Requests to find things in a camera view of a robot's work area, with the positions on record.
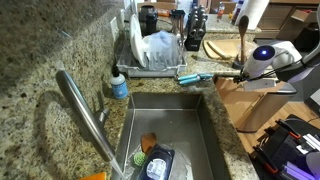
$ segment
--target blue soap bottle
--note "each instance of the blue soap bottle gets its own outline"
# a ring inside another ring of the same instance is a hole
[[[128,96],[126,78],[119,72],[118,68],[112,68],[111,87],[115,98],[123,99]]]

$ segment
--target dish drying rack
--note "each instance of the dish drying rack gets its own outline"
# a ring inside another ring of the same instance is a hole
[[[167,66],[164,69],[152,70],[149,69],[149,60],[147,60],[147,66],[143,67],[134,58],[131,51],[129,41],[122,41],[116,51],[117,67],[120,72],[124,72],[128,77],[174,77],[179,72],[185,71],[187,67],[186,63],[186,50],[184,46],[180,47],[179,58],[176,60],[176,65]]]

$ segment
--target paper towel roll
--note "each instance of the paper towel roll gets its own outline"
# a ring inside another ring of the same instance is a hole
[[[245,0],[235,25],[239,24],[242,16],[249,17],[249,30],[255,30],[270,0]]]

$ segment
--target sink basin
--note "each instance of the sink basin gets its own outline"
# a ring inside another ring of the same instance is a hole
[[[170,179],[231,179],[201,94],[133,93],[124,122],[117,161],[126,179],[137,179],[133,165],[144,133],[175,150]],[[111,179],[119,179],[113,171]]]

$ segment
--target knife block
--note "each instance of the knife block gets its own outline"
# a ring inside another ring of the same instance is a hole
[[[187,51],[199,51],[200,49],[200,45],[201,45],[201,41],[204,37],[204,35],[206,34],[206,25],[204,24],[203,27],[203,31],[204,33],[201,36],[198,37],[192,37],[190,36],[189,32],[191,31],[190,29],[190,23],[188,23],[188,35],[187,35],[187,39],[184,42],[184,46],[186,47]]]

